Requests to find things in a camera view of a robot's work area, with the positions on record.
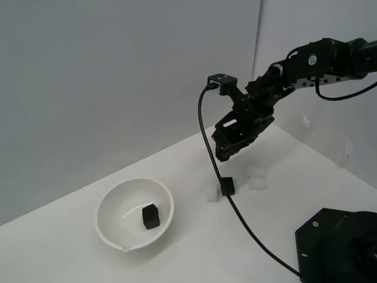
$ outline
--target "white wall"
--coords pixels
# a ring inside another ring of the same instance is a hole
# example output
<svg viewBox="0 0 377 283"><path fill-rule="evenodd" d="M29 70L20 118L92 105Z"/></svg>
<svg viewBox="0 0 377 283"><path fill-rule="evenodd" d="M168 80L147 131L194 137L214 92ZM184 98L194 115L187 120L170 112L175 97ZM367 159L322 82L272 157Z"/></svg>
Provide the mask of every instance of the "white wall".
<svg viewBox="0 0 377 283"><path fill-rule="evenodd" d="M295 47L324 37L341 41L364 38L377 40L375 0L262 0L254 77L264 74L269 64L285 58ZM362 81L349 81L322 88L328 96L343 96L377 81L369 74ZM293 132L286 117L294 109L311 123L310 146L327 157L339 151L329 129L349 138L353 153L342 165L359 178L377 187L377 127L374 115L377 89L341 102L321 100L313 88L297 90L276 107L276 124Z"/></svg>
<svg viewBox="0 0 377 283"><path fill-rule="evenodd" d="M206 78L251 79L259 4L1 1L0 224L197 133Z"/></svg>

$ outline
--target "white table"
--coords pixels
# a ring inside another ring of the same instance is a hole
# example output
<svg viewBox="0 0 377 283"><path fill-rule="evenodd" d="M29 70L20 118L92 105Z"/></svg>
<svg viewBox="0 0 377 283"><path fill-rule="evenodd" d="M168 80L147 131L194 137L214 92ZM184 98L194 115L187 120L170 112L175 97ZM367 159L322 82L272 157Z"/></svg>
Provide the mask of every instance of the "white table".
<svg viewBox="0 0 377 283"><path fill-rule="evenodd" d="M248 189L250 164L267 166L267 190ZM276 126L220 171L235 178L234 202L256 235L295 268L294 232L321 208L377 212L377 190ZM97 236L95 207L109 188L141 175L165 183L176 210L156 244L125 254ZM209 182L215 176L197 134L0 226L0 281L299 282L253 242L226 198L206 202Z"/></svg>

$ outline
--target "black cable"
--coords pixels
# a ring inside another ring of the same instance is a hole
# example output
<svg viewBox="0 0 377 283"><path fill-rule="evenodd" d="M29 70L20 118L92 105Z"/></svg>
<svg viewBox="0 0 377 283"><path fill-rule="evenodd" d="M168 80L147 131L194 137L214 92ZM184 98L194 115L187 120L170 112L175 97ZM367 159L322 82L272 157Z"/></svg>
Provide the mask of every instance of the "black cable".
<svg viewBox="0 0 377 283"><path fill-rule="evenodd" d="M208 151L208 154L210 155L210 158L211 158L211 162L212 162L212 165L213 165L213 169L216 173L216 176L220 182L220 185L221 187L226 187L226 185L224 184L223 182L223 179L221 178L221 174L220 174L220 171L219 171L219 168L217 167L216 165L216 161L214 159L214 156L213 156L213 153L211 151L211 147L210 147L210 144L208 142L208 138L207 138L207 135L206 135L206 132L205 132L205 129L204 129L204 126L203 126L203 118L201 116L201 104L202 104L202 101L203 101L203 97L204 97L204 94L208 91L208 90L214 90L215 88L217 88L219 85L216 84L216 83L210 83L209 85L207 85L204 90L201 92L200 94L200 97L199 97L199 103L198 103L198 117L199 117L199 126L200 126L200 131L201 131L201 134L203 136L203 140L204 140L204 143L206 144L206 148L207 148L207 151ZM238 216L238 218L240 219L242 225L244 226L244 228L247 230L247 232L249 233L249 235L254 239L254 241L258 244L258 246L261 247L262 250L265 251L265 253L267 253L269 256L271 256L275 261L277 261L279 264L283 265L286 269L288 269L290 272L294 273L295 275L297 275L300 279L302 279L303 281L306 281L306 279L304 278L304 276L296 271L295 269L293 269L292 267L290 267L288 264L286 264L285 262L283 262L280 258L278 258L276 255L274 255L272 252L270 252L266 247L265 245L258 239L258 237L253 233L253 231L249 228L249 226L247 225L246 221L243 219L242 217L242 214L240 213L240 211L238 210L237 206L234 204L232 198L230 195L227 195L226 196L228 198L228 201L230 203L230 205L232 206L232 208L234 209L236 215Z"/></svg>
<svg viewBox="0 0 377 283"><path fill-rule="evenodd" d="M316 77L316 94L324 99L324 100L328 100L328 101L341 101L341 100L346 100L346 99L350 99L352 97L356 97L356 96L359 96L360 94L363 94L373 88L377 87L377 82L375 82L374 84L371 84L369 87L366 87L364 88L363 90L361 91L358 91L357 93L352 93L352 94L348 94L347 96L340 96L340 97L326 97L326 96L323 96L321 95L321 93L319 92L319 77Z"/></svg>

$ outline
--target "robotic arm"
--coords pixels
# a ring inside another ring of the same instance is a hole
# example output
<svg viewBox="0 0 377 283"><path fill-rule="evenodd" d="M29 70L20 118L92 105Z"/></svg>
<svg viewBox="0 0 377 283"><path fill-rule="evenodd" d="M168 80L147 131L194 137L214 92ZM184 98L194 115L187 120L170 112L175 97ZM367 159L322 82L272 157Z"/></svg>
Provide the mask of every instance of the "robotic arm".
<svg viewBox="0 0 377 283"><path fill-rule="evenodd" d="M320 85L360 80L377 71L377 41L358 38L340 42L324 38L295 48L285 60L272 64L267 72L248 83L247 94L237 88L237 79L216 74L208 83L220 86L221 96L230 96L233 109L215 125L212 135L216 142L216 157L226 161L230 156L255 141L273 121L274 105L299 88L315 87L327 100L343 100L364 93L370 87L346 97L326 98Z"/></svg>

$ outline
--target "small block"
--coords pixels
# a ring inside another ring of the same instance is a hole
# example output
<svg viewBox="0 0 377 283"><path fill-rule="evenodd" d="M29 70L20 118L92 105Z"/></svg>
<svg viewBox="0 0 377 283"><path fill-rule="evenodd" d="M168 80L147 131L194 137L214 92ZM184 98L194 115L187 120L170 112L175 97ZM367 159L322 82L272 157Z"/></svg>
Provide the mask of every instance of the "small block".
<svg viewBox="0 0 377 283"><path fill-rule="evenodd" d="M250 190L267 189L267 170L263 167L250 166L248 168L247 177L249 178Z"/></svg>
<svg viewBox="0 0 377 283"><path fill-rule="evenodd" d="M207 201L208 202L217 202L217 186L216 184L210 184L207 186Z"/></svg>
<svg viewBox="0 0 377 283"><path fill-rule="evenodd" d="M232 177L223 177L222 179L223 179L223 182L225 183L225 187L221 187L222 195L223 196L234 195L236 193L236 191L234 189L233 178Z"/></svg>
<svg viewBox="0 0 377 283"><path fill-rule="evenodd" d="M154 204L148 205L143 208L143 223L147 230L160 226L158 208Z"/></svg>

